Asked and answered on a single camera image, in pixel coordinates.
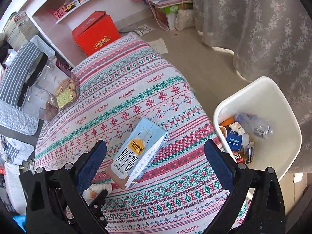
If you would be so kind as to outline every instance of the tile floor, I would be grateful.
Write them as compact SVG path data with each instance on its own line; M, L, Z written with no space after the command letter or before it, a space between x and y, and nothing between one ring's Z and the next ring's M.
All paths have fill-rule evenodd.
M222 100L249 83L236 73L230 52L223 48L211 48L202 44L201 36L194 28L182 32L166 32L159 28L153 18L143 20L132 27L142 24L155 29L143 36L143 40L163 38L168 49L168 53L163 54L163 57L185 76L210 118L213 117L215 108ZM286 173L280 181L286 212L289 212L302 196L307 185L307 175L305 174L302 181L296 184L293 184L293 180L294 173Z

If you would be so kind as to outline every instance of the curtain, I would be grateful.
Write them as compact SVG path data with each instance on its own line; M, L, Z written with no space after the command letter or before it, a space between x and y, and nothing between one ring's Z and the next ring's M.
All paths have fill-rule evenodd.
M299 0L193 0L208 46L231 49L247 80L272 78L296 115L300 153L289 171L312 172L312 21Z

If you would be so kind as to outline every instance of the metal bolt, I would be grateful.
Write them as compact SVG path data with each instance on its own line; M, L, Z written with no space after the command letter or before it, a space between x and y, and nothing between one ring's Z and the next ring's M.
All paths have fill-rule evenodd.
M269 173L274 173L274 169L273 169L272 167L269 167L269 168L268 168L268 172L269 172Z
M244 163L239 163L238 165L238 168L244 170L246 168L246 165Z
M66 170L70 170L71 168L73 168L73 164L72 164L72 163L67 163L67 164L65 165L65 169L66 169Z
M38 167L36 173L41 173L43 171L43 167Z

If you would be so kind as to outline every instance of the patterned tablecloth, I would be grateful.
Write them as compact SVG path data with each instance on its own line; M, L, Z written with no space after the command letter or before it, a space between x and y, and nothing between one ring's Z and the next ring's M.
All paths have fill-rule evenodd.
M36 167L61 168L105 140L107 156L93 183L113 185L103 207L110 233L202 233L229 192L203 151L207 139L221 147L220 141L182 74L134 33L74 71L80 78L80 97L45 123ZM121 190L105 168L141 117L169 131L170 139L140 182ZM246 212L245 203L235 226Z

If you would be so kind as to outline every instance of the red cardboard box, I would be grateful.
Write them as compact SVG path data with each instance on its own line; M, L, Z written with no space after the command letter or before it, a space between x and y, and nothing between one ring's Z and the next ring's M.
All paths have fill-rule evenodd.
M105 11L95 11L72 34L87 56L121 37L110 15Z

